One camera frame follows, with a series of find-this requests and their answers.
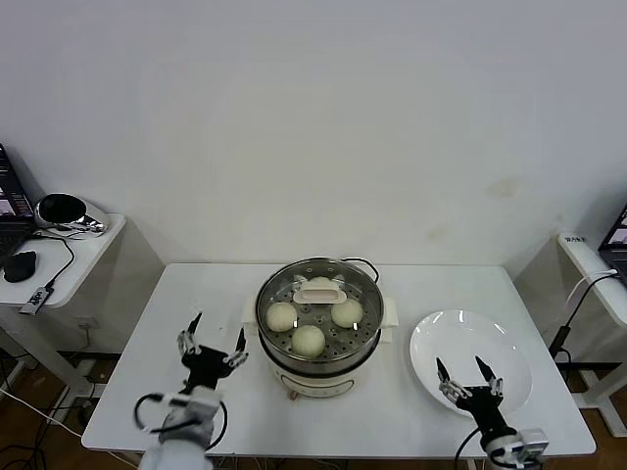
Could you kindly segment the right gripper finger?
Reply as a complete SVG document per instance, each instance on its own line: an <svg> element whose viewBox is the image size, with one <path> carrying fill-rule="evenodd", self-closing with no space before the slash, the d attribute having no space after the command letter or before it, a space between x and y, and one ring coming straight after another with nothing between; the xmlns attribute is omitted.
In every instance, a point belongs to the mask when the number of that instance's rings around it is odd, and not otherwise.
<svg viewBox="0 0 627 470"><path fill-rule="evenodd" d="M460 398L464 398L465 388L451 379L445 364L439 357L436 358L436 366L440 381L439 390L445 398L449 401L458 401Z"/></svg>
<svg viewBox="0 0 627 470"><path fill-rule="evenodd" d="M497 377L492 368L479 356L475 357L475 361L479 367L482 376L488 384L490 393L495 397L501 397L503 395L504 379Z"/></svg>

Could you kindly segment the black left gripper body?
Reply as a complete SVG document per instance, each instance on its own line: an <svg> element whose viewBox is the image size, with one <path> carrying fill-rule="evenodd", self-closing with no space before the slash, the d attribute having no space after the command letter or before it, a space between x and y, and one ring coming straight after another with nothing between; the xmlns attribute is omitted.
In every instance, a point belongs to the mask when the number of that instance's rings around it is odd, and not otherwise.
<svg viewBox="0 0 627 470"><path fill-rule="evenodd" d="M198 354L187 352L181 358L182 365L189 370L182 393L192 393L197 387L214 390L220 379L232 373L232 367L225 360L228 354L204 346Z"/></svg>

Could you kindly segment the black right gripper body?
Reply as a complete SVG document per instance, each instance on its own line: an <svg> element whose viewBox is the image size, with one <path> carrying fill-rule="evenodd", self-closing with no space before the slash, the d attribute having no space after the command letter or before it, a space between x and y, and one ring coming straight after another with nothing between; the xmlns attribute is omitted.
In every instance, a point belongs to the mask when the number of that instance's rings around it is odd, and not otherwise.
<svg viewBox="0 0 627 470"><path fill-rule="evenodd" d="M488 386L468 387L457 398L456 406L471 414L483 439L496 439L515 434L499 410L502 401Z"/></svg>

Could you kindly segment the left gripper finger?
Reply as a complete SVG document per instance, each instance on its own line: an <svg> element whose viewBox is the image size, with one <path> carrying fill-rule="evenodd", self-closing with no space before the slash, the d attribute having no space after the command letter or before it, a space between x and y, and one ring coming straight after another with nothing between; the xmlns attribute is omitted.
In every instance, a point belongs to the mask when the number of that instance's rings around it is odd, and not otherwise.
<svg viewBox="0 0 627 470"><path fill-rule="evenodd" d="M178 334L177 347L180 355L198 355L201 353L200 345L195 340L195 332L201 317L202 312L199 312L188 327Z"/></svg>
<svg viewBox="0 0 627 470"><path fill-rule="evenodd" d="M247 358L248 353L246 352L245 329L241 328L236 342L235 351L226 356L222 362L230 368L238 368L247 360Z"/></svg>

